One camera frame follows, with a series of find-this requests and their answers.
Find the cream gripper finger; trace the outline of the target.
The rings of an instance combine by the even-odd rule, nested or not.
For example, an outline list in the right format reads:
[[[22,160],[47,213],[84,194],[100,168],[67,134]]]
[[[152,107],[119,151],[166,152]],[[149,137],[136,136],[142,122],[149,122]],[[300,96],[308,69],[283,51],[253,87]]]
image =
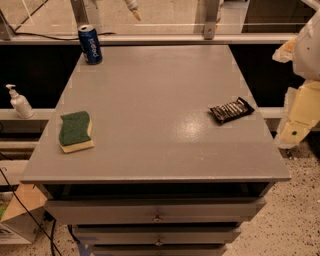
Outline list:
[[[274,143],[278,148],[297,146],[320,122],[320,82],[308,80],[298,89],[289,87],[284,113]]]

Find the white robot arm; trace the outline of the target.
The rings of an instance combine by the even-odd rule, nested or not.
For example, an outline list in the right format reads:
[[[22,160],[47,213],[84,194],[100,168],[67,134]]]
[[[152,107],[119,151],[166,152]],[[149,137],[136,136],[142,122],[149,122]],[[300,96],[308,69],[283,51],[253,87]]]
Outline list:
[[[274,139],[281,149],[297,146],[320,122],[320,1],[301,1],[315,14],[272,56],[277,62],[291,61],[293,72],[304,79],[298,89],[289,87],[285,95],[284,114]]]

